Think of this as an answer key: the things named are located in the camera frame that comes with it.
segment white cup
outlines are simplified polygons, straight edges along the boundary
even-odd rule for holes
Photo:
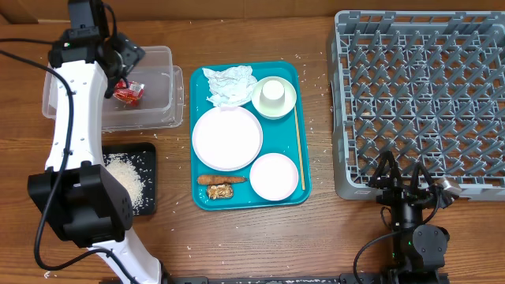
[[[284,104],[284,85],[277,80],[270,80],[261,88],[260,101],[265,107],[274,110]]]

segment small white plate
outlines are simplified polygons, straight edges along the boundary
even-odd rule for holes
[[[284,200],[298,186],[298,168],[285,155],[262,155],[252,165],[249,181],[252,189],[262,198],[270,201]]]

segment red food packet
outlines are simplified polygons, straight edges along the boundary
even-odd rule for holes
[[[129,88],[126,87],[126,83],[120,80],[114,89],[114,97],[119,99],[123,103],[129,103],[132,106],[138,106],[139,99],[144,94],[144,84],[130,81]]]

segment chopstick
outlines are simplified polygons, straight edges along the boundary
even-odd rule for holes
[[[305,190],[305,177],[303,175],[303,162],[301,160],[300,129],[298,128],[297,108],[294,107],[294,124],[297,128],[298,158],[300,159],[301,189]]]

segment teal tray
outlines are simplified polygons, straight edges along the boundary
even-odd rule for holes
[[[198,185],[196,179],[201,174],[222,174],[234,175],[249,178],[249,171],[254,162],[250,163],[247,167],[235,170],[232,172],[220,172],[205,166],[195,154],[193,147],[191,149],[191,187],[193,200],[200,208],[208,211],[227,210],[227,209],[243,209],[243,208],[256,208],[268,206],[281,206],[281,205],[295,205],[300,204],[309,198],[312,191],[312,182],[310,181],[310,164],[309,164],[309,150],[307,148],[307,137],[305,136],[305,125],[303,119],[303,107],[301,105],[300,85],[298,83],[297,70],[290,63],[287,62],[256,62],[244,64],[230,64],[230,65],[213,65],[205,66],[214,71],[223,71],[230,67],[239,65],[250,65],[252,67],[252,74],[257,80],[261,80],[269,76],[278,76],[288,80],[297,91],[297,116],[298,127],[300,129],[300,144],[301,144],[301,158],[303,160],[303,172],[305,179],[305,190],[301,189],[301,174],[300,174],[300,159],[298,156],[297,133],[294,122],[294,111],[288,113],[287,116],[279,120],[268,120],[263,118],[251,102],[246,103],[243,107],[251,111],[260,121],[263,129],[263,146],[258,157],[267,153],[280,153],[288,156],[293,160],[298,168],[299,179],[298,187],[294,193],[280,201],[269,201],[258,196],[251,184],[247,181],[241,184],[233,185],[234,196],[230,199],[223,200],[209,200],[207,197],[206,185]],[[208,87],[208,79],[204,75],[202,68],[197,69],[191,76],[189,98],[190,98],[190,123],[191,123],[191,136],[193,137],[193,128],[195,127],[198,119],[213,106],[206,100],[211,96]]]

